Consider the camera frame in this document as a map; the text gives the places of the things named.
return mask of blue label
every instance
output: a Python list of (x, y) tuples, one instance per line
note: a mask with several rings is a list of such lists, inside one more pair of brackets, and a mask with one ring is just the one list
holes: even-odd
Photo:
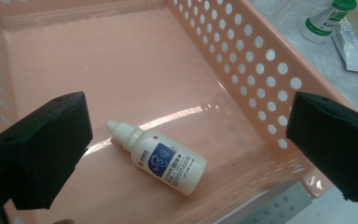
[(149, 169), (153, 174), (162, 177), (174, 155), (174, 150), (158, 143), (153, 154), (150, 156), (148, 163)]

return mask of bottle label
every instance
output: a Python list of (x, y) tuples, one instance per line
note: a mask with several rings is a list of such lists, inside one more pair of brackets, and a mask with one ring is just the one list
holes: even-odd
[(329, 7), (316, 16), (310, 17), (307, 27), (317, 35), (330, 35), (334, 27), (347, 15), (348, 11)]
[(162, 177), (168, 168), (176, 151), (158, 143), (156, 149), (149, 158), (148, 166), (151, 172), (158, 177)]

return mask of plastic container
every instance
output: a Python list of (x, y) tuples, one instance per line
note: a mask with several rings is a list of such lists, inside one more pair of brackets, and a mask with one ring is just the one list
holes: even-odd
[(300, 28), (301, 34), (309, 41), (324, 42), (334, 27), (356, 6), (356, 0), (335, 0), (329, 8), (307, 18)]
[(128, 123), (107, 122), (112, 139), (131, 153), (132, 162), (179, 192), (190, 195), (207, 161), (201, 155), (154, 130), (144, 132)]
[[(350, 106), (249, 1), (0, 1), (0, 132), (74, 91), (87, 97), (89, 151), (50, 210), (8, 203), (11, 222), (212, 223), (294, 179), (317, 197), (331, 183), (285, 137), (293, 97)], [(112, 116), (202, 155), (196, 190), (129, 165)]]

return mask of plastic sheet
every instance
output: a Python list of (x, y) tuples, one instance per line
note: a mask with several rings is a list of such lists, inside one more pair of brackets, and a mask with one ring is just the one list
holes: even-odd
[[(299, 32), (301, 22), (328, 7), (331, 1), (251, 0), (286, 38), (358, 109), (358, 73), (345, 69), (334, 42), (322, 44), (305, 39)], [(358, 38), (358, 7), (347, 16)]]

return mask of white cap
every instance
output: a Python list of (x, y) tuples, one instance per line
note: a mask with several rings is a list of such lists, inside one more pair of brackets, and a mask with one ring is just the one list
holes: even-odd
[(133, 145), (138, 138), (138, 136), (144, 131), (138, 127), (132, 126), (129, 123), (109, 120), (106, 123), (106, 127), (109, 132), (112, 134), (112, 139), (121, 144), (124, 149), (132, 152)]
[(305, 24), (305, 22), (301, 23), (300, 32), (306, 39), (308, 39), (311, 42), (318, 43), (318, 44), (323, 43), (325, 41), (325, 39), (328, 37), (328, 36), (314, 34), (311, 30), (309, 30), (307, 28), (307, 25)]

